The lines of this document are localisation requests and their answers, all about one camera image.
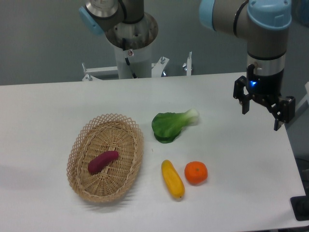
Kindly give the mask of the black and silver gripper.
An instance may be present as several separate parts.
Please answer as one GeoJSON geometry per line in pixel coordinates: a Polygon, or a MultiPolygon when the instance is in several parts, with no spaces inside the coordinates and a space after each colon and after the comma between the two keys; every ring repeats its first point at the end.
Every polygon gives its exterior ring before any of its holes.
{"type": "Polygon", "coordinates": [[[281,96],[281,84],[285,67],[285,55],[274,59],[247,56],[247,74],[234,82],[233,98],[237,99],[245,115],[250,109],[250,100],[266,103],[275,118],[274,131],[289,123],[295,116],[295,97],[281,96]]]}

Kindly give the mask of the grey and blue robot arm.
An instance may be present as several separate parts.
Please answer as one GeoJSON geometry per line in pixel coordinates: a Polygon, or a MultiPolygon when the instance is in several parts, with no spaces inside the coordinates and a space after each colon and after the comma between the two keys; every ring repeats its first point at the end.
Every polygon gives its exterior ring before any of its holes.
{"type": "MultiPolygon", "coordinates": [[[[281,95],[291,7],[289,0],[203,0],[198,11],[203,26],[247,41],[246,75],[235,81],[233,96],[243,114],[250,101],[266,107],[274,130],[295,116],[295,98],[281,95]]],[[[143,1],[88,0],[79,15],[114,47],[119,78],[154,75],[150,56],[158,25],[143,1]]]]}

